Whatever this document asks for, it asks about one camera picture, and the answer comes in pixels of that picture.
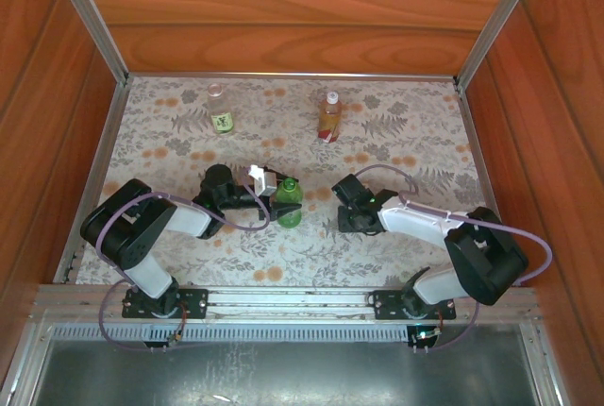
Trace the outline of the green plastic bottle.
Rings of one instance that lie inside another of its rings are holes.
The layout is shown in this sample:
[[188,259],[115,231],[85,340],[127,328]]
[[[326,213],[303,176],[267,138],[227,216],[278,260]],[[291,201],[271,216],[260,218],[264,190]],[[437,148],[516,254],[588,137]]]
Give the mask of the green plastic bottle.
[[[281,203],[299,203],[302,208],[303,192],[298,183],[294,178],[286,178],[283,180],[275,194],[273,204],[276,202]],[[283,228],[295,228],[298,225],[281,225]]]

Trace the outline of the clear bottle green label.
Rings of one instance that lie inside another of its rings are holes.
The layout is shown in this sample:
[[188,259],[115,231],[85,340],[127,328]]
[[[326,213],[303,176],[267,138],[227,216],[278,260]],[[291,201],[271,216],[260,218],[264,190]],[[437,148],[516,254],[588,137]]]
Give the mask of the clear bottle green label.
[[231,101],[226,89],[219,83],[211,83],[207,89],[208,112],[215,131],[226,134],[234,129]]

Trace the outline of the amber drink bottle red label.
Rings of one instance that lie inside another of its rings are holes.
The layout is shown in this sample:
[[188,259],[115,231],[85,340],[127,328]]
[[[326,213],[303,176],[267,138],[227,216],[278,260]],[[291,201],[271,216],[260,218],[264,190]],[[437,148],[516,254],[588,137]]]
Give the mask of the amber drink bottle red label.
[[343,104],[329,104],[327,96],[320,106],[317,136],[326,143],[335,143],[339,137]]

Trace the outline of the floral tablecloth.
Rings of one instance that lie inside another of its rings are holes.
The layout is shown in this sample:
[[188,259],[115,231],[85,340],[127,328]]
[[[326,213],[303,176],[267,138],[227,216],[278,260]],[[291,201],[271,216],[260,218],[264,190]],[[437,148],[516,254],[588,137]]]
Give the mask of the floral tablecloth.
[[[297,178],[302,220],[292,229],[224,227],[207,241],[167,231],[153,253],[178,281],[202,286],[386,286],[448,260],[445,250],[395,233],[338,230],[331,188],[359,173],[374,192],[400,191],[449,211],[484,204],[454,86],[449,82],[223,78],[234,129],[212,127],[205,78],[138,77],[130,88],[101,198],[138,178],[156,191],[195,197],[216,163],[251,164]],[[343,104],[339,137],[317,136],[329,92]]]

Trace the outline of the small green-lit circuit board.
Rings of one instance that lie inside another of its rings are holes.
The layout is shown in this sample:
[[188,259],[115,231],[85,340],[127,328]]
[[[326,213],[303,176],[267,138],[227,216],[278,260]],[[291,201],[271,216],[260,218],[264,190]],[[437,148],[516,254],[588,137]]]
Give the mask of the small green-lit circuit board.
[[442,334],[438,326],[407,326],[410,347],[433,347]]

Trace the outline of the grey metal sheet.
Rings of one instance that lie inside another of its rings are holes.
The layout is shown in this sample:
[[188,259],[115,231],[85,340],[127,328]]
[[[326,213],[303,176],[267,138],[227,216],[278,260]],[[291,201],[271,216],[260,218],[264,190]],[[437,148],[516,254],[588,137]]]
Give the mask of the grey metal sheet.
[[52,345],[35,406],[536,406],[516,334],[429,354],[369,343],[224,343],[166,354]]

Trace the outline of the aluminium lower side bar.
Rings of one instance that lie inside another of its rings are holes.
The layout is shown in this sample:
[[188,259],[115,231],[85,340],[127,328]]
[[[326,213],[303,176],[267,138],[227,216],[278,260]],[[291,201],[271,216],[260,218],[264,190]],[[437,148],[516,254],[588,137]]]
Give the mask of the aluminium lower side bar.
[[529,372],[540,406],[570,406],[562,374],[545,327],[528,322],[519,326]]
[[47,331],[40,323],[27,323],[0,392],[0,406],[29,406],[48,348]]

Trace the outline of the aluminium mounting rail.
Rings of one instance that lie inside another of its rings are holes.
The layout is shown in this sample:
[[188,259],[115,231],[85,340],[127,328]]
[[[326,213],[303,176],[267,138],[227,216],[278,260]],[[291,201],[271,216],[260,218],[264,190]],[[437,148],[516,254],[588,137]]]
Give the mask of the aluminium mounting rail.
[[[194,324],[437,324],[430,320],[376,320],[367,297],[371,287],[242,287],[210,286],[204,319]],[[107,323],[122,322],[126,287],[112,293],[107,285],[52,284],[39,288],[29,313],[31,322],[95,322],[100,310]],[[494,306],[477,306],[469,298],[451,300],[457,317],[445,323],[518,324],[544,318],[531,288],[511,288]]]

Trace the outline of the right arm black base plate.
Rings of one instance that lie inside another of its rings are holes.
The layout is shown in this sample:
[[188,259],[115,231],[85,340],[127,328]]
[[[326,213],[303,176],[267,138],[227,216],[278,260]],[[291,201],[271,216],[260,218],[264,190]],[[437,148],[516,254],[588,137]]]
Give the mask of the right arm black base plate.
[[376,320],[453,320],[457,317],[451,300],[427,304],[413,290],[375,290],[367,299]]

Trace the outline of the aluminium back frame bar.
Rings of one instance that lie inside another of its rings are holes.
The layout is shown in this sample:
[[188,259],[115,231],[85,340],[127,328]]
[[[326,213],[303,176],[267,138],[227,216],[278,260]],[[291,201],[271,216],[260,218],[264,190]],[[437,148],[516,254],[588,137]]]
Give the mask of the aluminium back frame bar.
[[195,77],[195,78],[250,78],[250,79],[313,79],[313,80],[365,80],[365,81],[427,81],[451,82],[450,75],[311,73],[311,72],[130,72],[129,77]]

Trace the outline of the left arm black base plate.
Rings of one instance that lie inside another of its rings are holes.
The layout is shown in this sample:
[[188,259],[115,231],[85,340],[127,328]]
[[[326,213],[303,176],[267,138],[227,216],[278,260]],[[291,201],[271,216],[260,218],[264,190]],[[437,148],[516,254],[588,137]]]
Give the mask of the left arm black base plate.
[[204,319],[208,308],[206,289],[180,288],[152,298],[143,291],[126,291],[122,317],[129,319]]

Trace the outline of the aluminium side floor rail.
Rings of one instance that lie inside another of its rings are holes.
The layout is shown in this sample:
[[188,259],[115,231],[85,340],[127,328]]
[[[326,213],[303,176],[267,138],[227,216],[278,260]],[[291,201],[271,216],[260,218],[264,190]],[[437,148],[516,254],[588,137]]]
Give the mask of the aluminium side floor rail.
[[454,84],[456,94],[460,100],[460,112],[463,120],[464,128],[468,137],[470,149],[474,159],[474,164],[478,172],[478,181],[482,194],[485,200],[485,206],[491,209],[497,217],[500,216],[499,208],[497,206],[494,189],[491,183],[491,179],[487,170],[485,159],[483,157],[480,141],[478,139],[478,133],[476,125],[472,116],[472,112],[467,100],[467,96],[464,88],[458,83]]
[[79,266],[88,244],[80,235],[81,224],[96,208],[102,194],[129,92],[130,83],[128,80],[124,84],[118,83],[115,87],[91,169],[75,213],[74,222],[52,280],[53,284],[74,283],[76,281]]

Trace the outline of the aluminium frame post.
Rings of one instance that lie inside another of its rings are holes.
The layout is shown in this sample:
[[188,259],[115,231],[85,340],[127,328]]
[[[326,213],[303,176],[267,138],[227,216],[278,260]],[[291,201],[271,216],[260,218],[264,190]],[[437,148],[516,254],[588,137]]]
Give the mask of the aluminium frame post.
[[480,64],[487,56],[495,39],[511,16],[520,0],[500,0],[495,10],[481,30],[470,53],[457,75],[458,87],[465,91],[471,83]]
[[70,0],[115,80],[126,84],[129,71],[93,0]]

